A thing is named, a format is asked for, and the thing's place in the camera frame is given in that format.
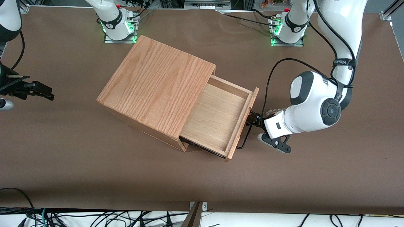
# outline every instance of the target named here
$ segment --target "wooden drawer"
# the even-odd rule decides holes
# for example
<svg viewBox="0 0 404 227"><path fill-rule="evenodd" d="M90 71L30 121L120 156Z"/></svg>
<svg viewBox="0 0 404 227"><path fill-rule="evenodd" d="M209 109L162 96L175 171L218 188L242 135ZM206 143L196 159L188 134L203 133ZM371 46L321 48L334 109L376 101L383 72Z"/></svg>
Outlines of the wooden drawer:
<svg viewBox="0 0 404 227"><path fill-rule="evenodd" d="M181 138L230 160L257 93L258 88L251 92L212 75L181 132Z"/></svg>
<svg viewBox="0 0 404 227"><path fill-rule="evenodd" d="M128 125L179 150L230 160L254 92L220 79L210 62L140 36L97 101Z"/></svg>

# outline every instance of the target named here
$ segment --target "green cable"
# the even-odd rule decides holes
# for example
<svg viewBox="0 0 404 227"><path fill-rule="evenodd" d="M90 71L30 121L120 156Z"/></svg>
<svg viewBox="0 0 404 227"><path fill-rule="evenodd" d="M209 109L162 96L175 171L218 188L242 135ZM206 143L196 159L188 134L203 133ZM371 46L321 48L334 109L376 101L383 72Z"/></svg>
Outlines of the green cable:
<svg viewBox="0 0 404 227"><path fill-rule="evenodd" d="M46 208L44 208L44 209L42 210L42 223L43 223L44 227L47 227L47 225L46 225L46 223L45 223L45 209L46 209Z"/></svg>

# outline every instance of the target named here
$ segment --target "green led light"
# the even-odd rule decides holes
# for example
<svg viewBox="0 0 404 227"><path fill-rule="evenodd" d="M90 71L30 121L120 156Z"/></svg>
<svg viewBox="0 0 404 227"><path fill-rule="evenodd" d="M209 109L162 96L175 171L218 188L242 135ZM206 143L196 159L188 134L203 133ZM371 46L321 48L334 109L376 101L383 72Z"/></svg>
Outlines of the green led light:
<svg viewBox="0 0 404 227"><path fill-rule="evenodd" d="M128 32L132 32L131 30L131 28L129 28L129 25L128 25L128 23L127 22L125 22L125 26L126 26L126 28L128 29Z"/></svg>
<svg viewBox="0 0 404 227"><path fill-rule="evenodd" d="M104 31L104 33L106 34L107 32L105 31L105 27L102 23L101 23L101 26L102 26L102 31Z"/></svg>

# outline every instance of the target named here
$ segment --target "wood grain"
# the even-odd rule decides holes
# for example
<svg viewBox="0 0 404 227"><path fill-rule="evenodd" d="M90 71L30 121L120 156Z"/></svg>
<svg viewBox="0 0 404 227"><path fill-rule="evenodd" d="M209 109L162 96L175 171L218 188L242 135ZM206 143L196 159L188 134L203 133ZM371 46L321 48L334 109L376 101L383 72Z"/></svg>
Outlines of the wood grain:
<svg viewBox="0 0 404 227"><path fill-rule="evenodd" d="M97 101L177 140L214 69L210 62L140 36Z"/></svg>
<svg viewBox="0 0 404 227"><path fill-rule="evenodd" d="M211 76L181 136L227 157L232 145L237 145L236 137L244 126L241 121L248 115L251 101L254 103L253 92L239 88Z"/></svg>
<svg viewBox="0 0 404 227"><path fill-rule="evenodd" d="M162 134L161 132L155 131L152 128L147 127L146 125L140 124L139 122L132 120L128 117L126 117L125 115L122 115L121 113L118 113L117 111L108 108L108 110L115 115L118 119L120 119L121 121L123 121L124 123L126 123L127 125L146 133L147 135L154 137L172 147L175 147L181 151L186 151L188 148L188 144L187 143L182 143L178 138L177 139L172 139L164 134Z"/></svg>

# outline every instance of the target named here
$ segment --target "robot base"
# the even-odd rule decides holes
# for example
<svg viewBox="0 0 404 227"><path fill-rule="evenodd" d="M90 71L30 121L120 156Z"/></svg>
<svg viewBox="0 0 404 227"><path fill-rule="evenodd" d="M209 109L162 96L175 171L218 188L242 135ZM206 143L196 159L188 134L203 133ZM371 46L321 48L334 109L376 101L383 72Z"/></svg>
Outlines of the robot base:
<svg viewBox="0 0 404 227"><path fill-rule="evenodd" d="M104 30L104 43L136 43L137 40L137 30L139 28L139 21L140 21L140 16L138 12L128 12L128 15L130 17L135 17L132 20L128 20L128 22L134 23L134 24L128 24L128 29L133 30L133 32L123 40L113 40L111 39L105 32Z"/></svg>
<svg viewBox="0 0 404 227"><path fill-rule="evenodd" d="M278 21L268 19L269 24L276 24L277 22ZM276 30L277 30L276 27L269 26L269 34L271 35L271 46L303 46L302 38L300 38L299 41L297 41L296 43L293 43L293 44L282 42L277 36L274 35Z"/></svg>

